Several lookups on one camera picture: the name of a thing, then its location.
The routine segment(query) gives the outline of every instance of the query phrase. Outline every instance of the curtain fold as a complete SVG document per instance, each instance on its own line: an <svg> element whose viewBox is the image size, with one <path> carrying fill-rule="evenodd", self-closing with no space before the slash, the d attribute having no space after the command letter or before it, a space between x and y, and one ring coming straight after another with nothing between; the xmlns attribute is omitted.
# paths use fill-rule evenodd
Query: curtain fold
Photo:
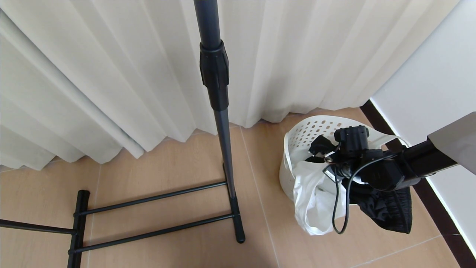
<svg viewBox="0 0 476 268"><path fill-rule="evenodd" d="M230 121L251 127L360 106L456 3L219 1ZM0 8L13 21L0 16L1 164L41 169L54 155L104 163L122 147L139 157L166 136L216 134L192 0L0 0ZM34 159L15 152L28 144L20 140Z"/></svg>

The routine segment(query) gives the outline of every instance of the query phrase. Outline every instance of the tile floor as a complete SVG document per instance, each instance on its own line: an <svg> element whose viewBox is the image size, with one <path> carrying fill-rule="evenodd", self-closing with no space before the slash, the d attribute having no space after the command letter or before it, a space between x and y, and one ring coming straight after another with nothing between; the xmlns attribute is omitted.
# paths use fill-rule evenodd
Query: tile floor
<svg viewBox="0 0 476 268"><path fill-rule="evenodd" d="M85 268L148 267L457 267L425 207L413 194L410 235L384 231L358 207L344 235L306 235L295 223L278 171L286 131L316 114L369 124L360 109L293 114L279 124L232 126L236 189L247 240L238 244L231 220L86 252ZM223 179L216 136L195 132L186 143L165 140L134 159L122 151L99 165L84 157L59 160L42 171L0 173L0 216L8 220L71 228L76 193L91 192L89 207L111 205ZM229 212L226 187L171 197L89 216L86 244L184 224ZM66 267L69 236L0 229L2 268Z"/></svg>

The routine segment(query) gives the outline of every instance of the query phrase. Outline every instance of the baseboard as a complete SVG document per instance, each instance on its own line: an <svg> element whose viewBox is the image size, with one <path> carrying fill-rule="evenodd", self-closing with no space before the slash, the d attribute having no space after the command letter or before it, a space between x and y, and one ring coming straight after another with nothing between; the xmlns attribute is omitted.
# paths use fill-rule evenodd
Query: baseboard
<svg viewBox="0 0 476 268"><path fill-rule="evenodd" d="M370 100L361 106L360 109L376 130L389 135L398 135L384 118L384 115ZM401 150L402 144L397 140L393 140L387 144L387 148L397 152ZM441 200L431 186L431 182L427 179L422 179L420 183L414 185L413 188L425 205L436 227L443 235L443 238L460 267L476 267L476 259L472 250L466 244L455 222L446 210L445 205L441 203Z"/></svg>

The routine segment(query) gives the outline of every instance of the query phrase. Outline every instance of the white plastic basket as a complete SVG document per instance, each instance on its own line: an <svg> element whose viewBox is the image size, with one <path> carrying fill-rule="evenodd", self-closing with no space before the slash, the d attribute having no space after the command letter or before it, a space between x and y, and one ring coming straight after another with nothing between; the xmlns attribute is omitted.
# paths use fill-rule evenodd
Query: white plastic basket
<svg viewBox="0 0 476 268"><path fill-rule="evenodd" d="M368 128L370 134L368 137L368 145L370 149L378 149L395 138L402 140L397 136L381 133L361 122L330 115L308 117L296 124L288 133L286 133L284 136L283 161L279 169L279 182L289 199L294 201L293 189L296 178L292 173L293 166L299 161L304 161L309 157L307 151L309 150L312 141L319 135L323 135L332 141L334 145L337 145L337 142L334 140L334 131L339 128L359 125L364 125Z"/></svg>

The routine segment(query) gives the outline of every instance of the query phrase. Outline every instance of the white wall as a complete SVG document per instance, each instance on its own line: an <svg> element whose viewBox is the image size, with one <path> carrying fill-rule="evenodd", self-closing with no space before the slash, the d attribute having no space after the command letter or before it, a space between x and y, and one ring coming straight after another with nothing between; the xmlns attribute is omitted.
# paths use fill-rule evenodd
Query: white wall
<svg viewBox="0 0 476 268"><path fill-rule="evenodd" d="M411 144L476 111L475 14L476 1L457 4L371 99ZM475 254L476 175L456 166L432 176L430 183Z"/></svg>

